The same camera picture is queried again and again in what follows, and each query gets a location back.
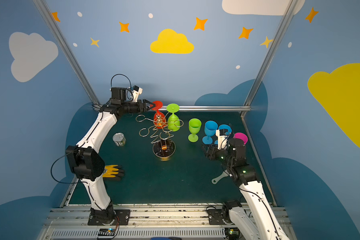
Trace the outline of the red wine glass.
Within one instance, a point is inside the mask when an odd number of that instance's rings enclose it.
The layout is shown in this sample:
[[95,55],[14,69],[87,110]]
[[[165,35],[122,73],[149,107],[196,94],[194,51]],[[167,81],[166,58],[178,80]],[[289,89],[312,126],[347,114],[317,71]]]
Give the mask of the red wine glass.
[[154,125],[157,129],[163,129],[167,126],[166,116],[160,111],[160,108],[163,107],[163,103],[160,101],[154,101],[152,110],[155,111],[154,114]]

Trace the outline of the blue wine glass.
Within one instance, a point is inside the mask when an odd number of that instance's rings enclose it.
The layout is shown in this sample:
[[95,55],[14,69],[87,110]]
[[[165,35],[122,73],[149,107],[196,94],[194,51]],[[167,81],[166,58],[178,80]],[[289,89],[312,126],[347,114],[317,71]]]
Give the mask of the blue wine glass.
[[210,145],[213,143],[213,138],[212,136],[214,136],[216,134],[216,130],[218,129],[218,124],[215,121],[207,121],[205,123],[205,136],[203,137],[203,143],[205,145]]
[[229,125],[220,125],[218,129],[215,131],[215,136],[217,136],[217,140],[215,144],[220,148],[223,147],[227,138],[231,135],[232,128]]

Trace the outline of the pink wine glass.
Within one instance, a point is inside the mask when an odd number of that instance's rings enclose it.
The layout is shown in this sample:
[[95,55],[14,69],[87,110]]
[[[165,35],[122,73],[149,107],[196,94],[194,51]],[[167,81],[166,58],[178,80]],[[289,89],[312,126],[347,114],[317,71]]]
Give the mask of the pink wine glass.
[[244,133],[235,133],[234,138],[242,140],[245,145],[249,141],[248,136],[246,134],[244,134]]

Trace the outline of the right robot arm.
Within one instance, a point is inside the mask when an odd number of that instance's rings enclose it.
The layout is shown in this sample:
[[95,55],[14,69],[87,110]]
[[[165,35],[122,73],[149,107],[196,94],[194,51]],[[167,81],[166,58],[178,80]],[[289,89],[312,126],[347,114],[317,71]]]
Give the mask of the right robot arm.
[[229,177],[245,198],[252,216],[251,220],[238,202],[225,203],[229,220],[246,240],[288,240],[265,195],[263,185],[255,169],[247,163],[246,145],[241,139],[231,138],[220,145],[202,145],[205,156],[220,161]]

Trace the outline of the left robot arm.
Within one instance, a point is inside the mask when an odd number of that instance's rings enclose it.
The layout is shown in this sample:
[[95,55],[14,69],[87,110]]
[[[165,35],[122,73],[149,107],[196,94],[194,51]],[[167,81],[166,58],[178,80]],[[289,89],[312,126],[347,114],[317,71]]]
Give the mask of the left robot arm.
[[105,162],[99,156],[101,145],[122,115],[143,113],[155,106],[140,100],[143,89],[112,87],[112,96],[102,105],[98,117],[86,135],[74,146],[68,146],[66,156],[72,173],[83,183],[91,200],[90,226],[115,226],[117,216],[103,180]]

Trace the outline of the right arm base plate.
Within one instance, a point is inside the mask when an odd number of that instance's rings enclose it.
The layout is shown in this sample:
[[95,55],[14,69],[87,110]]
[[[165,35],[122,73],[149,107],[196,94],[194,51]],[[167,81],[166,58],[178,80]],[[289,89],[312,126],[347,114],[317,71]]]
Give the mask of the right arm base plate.
[[228,209],[206,209],[210,225],[233,225]]

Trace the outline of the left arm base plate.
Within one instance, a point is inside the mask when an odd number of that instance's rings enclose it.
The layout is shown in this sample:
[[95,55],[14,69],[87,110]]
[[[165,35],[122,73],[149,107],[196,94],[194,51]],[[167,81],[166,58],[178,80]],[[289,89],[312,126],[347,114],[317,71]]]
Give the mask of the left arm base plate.
[[110,216],[105,216],[104,211],[92,211],[88,220],[88,226],[127,226],[130,220],[131,210],[114,210]]

